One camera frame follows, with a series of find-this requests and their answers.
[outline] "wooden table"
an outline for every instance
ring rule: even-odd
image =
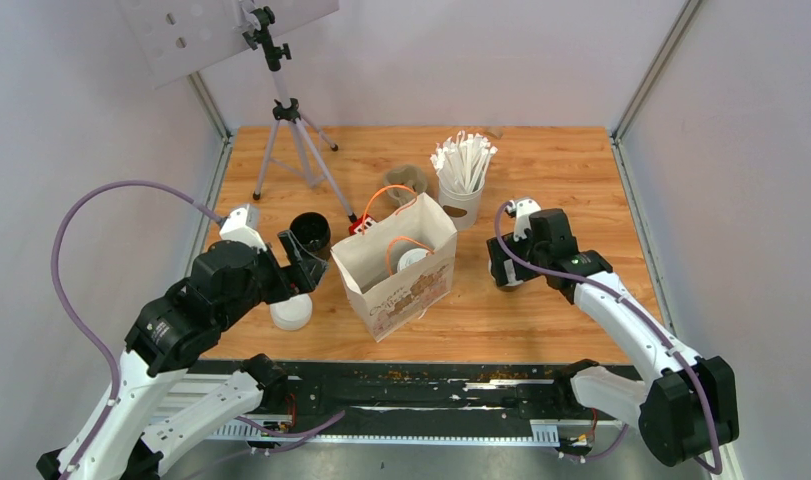
[[[344,195],[358,212],[381,187],[390,168],[411,163],[430,179],[435,143],[454,135],[452,127],[338,127],[327,133],[340,150],[322,148],[326,163]],[[468,132],[477,128],[466,128]],[[602,128],[505,128],[488,173],[476,225],[458,237],[453,291],[376,343],[346,300],[334,262],[312,294],[314,314],[303,329],[276,328],[269,309],[261,305],[226,332],[207,358],[248,358],[266,353],[282,360],[373,360],[502,363],[570,363],[591,358],[625,363],[626,357],[605,332],[567,303],[543,280],[526,283],[512,293],[499,291],[487,270],[485,240],[493,237],[493,216],[502,202],[531,196],[543,208],[561,207],[570,217],[582,250],[599,251],[635,297],[658,316],[652,285],[626,204],[606,132]],[[266,146],[268,128],[242,128],[236,138],[217,212],[227,214],[252,201],[252,190]],[[275,158],[299,165],[288,129],[278,133]],[[381,219],[393,212],[386,198],[371,214]],[[349,221],[331,187],[309,190],[304,180],[271,165],[262,198],[258,230],[285,261],[276,234],[298,214],[317,211],[332,227],[332,243],[344,238]],[[513,229],[506,220],[503,232]],[[218,240],[215,229],[208,245]]]

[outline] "gray floor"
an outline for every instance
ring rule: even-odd
[[[597,443],[605,448],[617,429],[601,426]],[[245,444],[206,441],[183,458],[164,478],[185,476]],[[265,458],[244,456],[223,463],[196,480],[455,480],[455,479],[708,479],[696,462],[675,468],[659,464],[637,431],[610,457],[577,465],[558,460],[554,452],[533,447],[459,447],[349,445],[310,443],[291,452]]]

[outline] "black cup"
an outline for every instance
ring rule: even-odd
[[[324,216],[307,212],[290,222],[290,231],[302,247],[323,260],[328,260],[331,251],[331,228]]]

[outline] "orange bag handle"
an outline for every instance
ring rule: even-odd
[[[426,250],[429,251],[429,255],[434,255],[434,249],[432,249],[431,247],[428,247],[426,245],[423,245],[422,243],[414,240],[411,237],[396,237],[396,238],[394,238],[387,245],[387,254],[385,254],[385,256],[384,256],[384,264],[387,266],[387,273],[390,274],[391,277],[393,276],[393,269],[390,267],[390,251],[393,249],[393,244],[400,241],[400,240],[405,240],[405,241],[411,242],[414,245],[417,245],[419,247],[423,247],[423,248],[425,248]]]
[[[393,212],[394,215],[399,215],[399,212],[401,212],[402,210],[405,210],[406,208],[410,207],[411,205],[413,205],[417,201],[417,192],[415,192],[413,189],[408,188],[405,185],[388,185],[388,186],[382,188],[381,190],[379,190],[378,192],[376,192],[375,195],[373,195],[372,198],[370,198],[370,201],[367,202],[367,208],[364,209],[364,214],[360,218],[361,221],[366,220],[367,213],[370,211],[370,205],[373,204],[373,202],[376,200],[376,198],[378,198],[379,195],[381,195],[382,193],[390,190],[391,188],[401,188],[403,190],[408,190],[409,192],[411,192],[414,195],[414,199],[411,200],[411,202],[409,202],[408,204],[406,204],[406,205],[404,205],[402,207],[399,207],[395,212]],[[367,230],[368,230],[367,228],[362,229],[361,230],[361,235],[366,234]]]

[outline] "robotic arm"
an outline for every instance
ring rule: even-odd
[[[143,307],[125,338],[119,394],[98,435],[88,438],[110,387],[75,440],[37,462],[43,478],[157,479],[219,426],[284,399],[286,373],[258,355],[194,405],[148,426],[172,386],[223,332],[262,302],[312,292],[326,272],[328,264],[305,251],[289,231],[278,235],[290,262],[280,267],[255,230],[257,221],[258,211],[251,205],[232,211],[220,230],[223,240],[195,259],[190,276]],[[83,442],[89,446],[73,465]]]
[[[639,305],[596,251],[580,252],[561,209],[542,210],[531,198],[513,201],[506,213],[515,218],[514,232],[501,237],[517,257],[536,267],[584,277],[621,295],[615,301],[593,284],[546,275],[547,284],[560,291],[573,305],[590,315],[614,339],[632,361],[641,381],[610,373],[591,360],[570,365],[559,381],[566,383],[570,407],[601,410],[639,428],[649,450],[663,464],[673,466],[711,449],[700,400],[683,366],[687,360],[706,392],[720,444],[738,438],[735,377],[720,357],[702,358],[664,327],[653,328],[672,344],[665,346],[648,325],[623,301]],[[540,276],[520,265],[501,248],[499,240],[487,241],[490,272],[498,287],[514,287]],[[643,307],[640,311],[652,316]]]

